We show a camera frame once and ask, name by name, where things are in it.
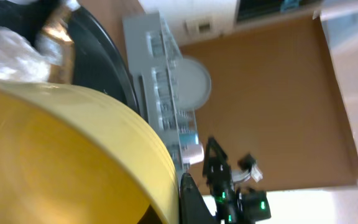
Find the yellow bowl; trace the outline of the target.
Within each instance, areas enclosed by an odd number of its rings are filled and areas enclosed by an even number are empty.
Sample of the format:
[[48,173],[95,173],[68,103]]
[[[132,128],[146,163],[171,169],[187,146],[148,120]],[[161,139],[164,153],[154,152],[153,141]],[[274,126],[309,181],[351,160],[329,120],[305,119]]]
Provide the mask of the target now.
[[0,223],[178,223],[156,132],[76,85],[0,81]]

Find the grey round plate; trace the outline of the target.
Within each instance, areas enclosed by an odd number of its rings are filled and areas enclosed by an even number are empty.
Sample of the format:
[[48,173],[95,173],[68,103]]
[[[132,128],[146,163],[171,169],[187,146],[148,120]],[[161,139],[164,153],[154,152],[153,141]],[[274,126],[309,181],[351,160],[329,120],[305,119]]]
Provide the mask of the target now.
[[191,57],[180,58],[175,61],[172,74],[177,81],[177,109],[197,110],[208,101],[212,81],[208,70],[202,63]]

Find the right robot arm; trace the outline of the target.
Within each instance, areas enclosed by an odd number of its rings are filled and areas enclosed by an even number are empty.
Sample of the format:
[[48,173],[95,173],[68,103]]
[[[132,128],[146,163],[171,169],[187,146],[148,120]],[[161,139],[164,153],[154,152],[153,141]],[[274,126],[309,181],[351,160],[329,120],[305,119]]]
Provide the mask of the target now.
[[263,179],[256,159],[248,153],[237,165],[240,169],[232,170],[223,148],[214,137],[208,138],[202,175],[216,204],[214,218],[224,223],[255,223],[271,218],[265,191],[248,187],[243,192],[238,186],[249,179]]

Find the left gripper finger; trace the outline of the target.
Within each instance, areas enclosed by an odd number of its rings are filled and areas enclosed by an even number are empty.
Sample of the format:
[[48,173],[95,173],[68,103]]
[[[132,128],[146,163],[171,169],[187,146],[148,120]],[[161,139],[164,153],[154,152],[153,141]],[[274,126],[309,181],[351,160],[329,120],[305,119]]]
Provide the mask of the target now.
[[180,223],[218,224],[208,210],[198,187],[189,173],[184,173],[180,183]]

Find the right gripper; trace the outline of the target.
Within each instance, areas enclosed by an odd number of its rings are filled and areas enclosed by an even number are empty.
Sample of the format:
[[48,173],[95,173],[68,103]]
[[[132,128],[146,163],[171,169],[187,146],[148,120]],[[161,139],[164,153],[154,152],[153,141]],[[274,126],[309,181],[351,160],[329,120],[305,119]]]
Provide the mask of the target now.
[[226,161],[227,154],[217,140],[210,136],[206,143],[203,177],[207,179],[206,183],[216,202],[225,202],[232,190],[231,168]]

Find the pink cup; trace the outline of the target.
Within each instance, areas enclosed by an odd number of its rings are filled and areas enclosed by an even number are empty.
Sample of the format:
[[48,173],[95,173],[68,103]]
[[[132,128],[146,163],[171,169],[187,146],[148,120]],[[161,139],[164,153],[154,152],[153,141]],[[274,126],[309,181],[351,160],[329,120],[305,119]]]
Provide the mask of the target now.
[[204,160],[204,149],[201,144],[188,144],[182,149],[184,164],[197,164]]

